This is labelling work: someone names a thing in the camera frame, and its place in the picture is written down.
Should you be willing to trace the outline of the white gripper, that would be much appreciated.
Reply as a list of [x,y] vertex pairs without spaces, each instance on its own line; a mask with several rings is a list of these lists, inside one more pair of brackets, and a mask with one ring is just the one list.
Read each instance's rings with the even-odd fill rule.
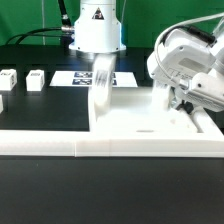
[[224,111],[224,31],[212,44],[183,29],[173,30],[158,47],[163,72],[153,52],[148,60],[149,76],[175,89],[181,99],[177,110],[191,114],[194,105]]

